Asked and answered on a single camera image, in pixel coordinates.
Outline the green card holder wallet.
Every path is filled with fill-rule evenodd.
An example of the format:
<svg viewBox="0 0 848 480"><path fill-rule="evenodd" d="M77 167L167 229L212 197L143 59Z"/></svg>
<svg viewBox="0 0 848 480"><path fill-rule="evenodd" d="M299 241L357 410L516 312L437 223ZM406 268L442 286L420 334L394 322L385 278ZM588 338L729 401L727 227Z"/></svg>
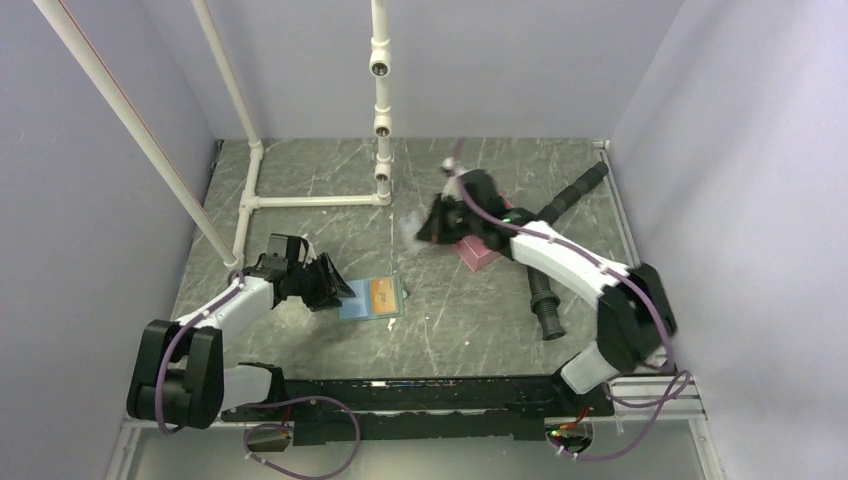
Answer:
<svg viewBox="0 0 848 480"><path fill-rule="evenodd" d="M367 321L404 315L408 291L399 275L351 280L348 285L354 296L341 299L341 321Z"/></svg>

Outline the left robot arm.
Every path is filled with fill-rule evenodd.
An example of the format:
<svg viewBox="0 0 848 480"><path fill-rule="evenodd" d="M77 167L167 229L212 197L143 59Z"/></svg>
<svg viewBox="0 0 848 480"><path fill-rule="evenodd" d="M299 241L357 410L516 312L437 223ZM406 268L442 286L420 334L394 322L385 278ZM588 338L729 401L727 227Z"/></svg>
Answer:
<svg viewBox="0 0 848 480"><path fill-rule="evenodd" d="M231 271L225 290L194 312L146 325L127 415L155 422L164 434L205 429L240 407L264 420L279 417L288 402L283 370L262 362L226 367L226 340L291 297L322 311L354 295L325 253L305 260L261 255L254 265Z"/></svg>

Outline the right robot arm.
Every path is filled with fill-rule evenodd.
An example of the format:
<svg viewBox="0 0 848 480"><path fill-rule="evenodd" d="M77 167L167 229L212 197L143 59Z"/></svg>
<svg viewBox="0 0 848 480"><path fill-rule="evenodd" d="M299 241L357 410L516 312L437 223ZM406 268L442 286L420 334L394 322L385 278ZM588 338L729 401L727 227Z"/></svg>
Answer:
<svg viewBox="0 0 848 480"><path fill-rule="evenodd" d="M629 267L604 258L558 233L525 209L509 207L493 178L448 158L447 182L436 194L416 237L432 244L456 244L475 236L504 257L540 271L587 302L596 312L596 335L558 369L551 388L557 411L574 415L590 391L631 373L664 350L674 364L676 320L658 271L647 263Z"/></svg>

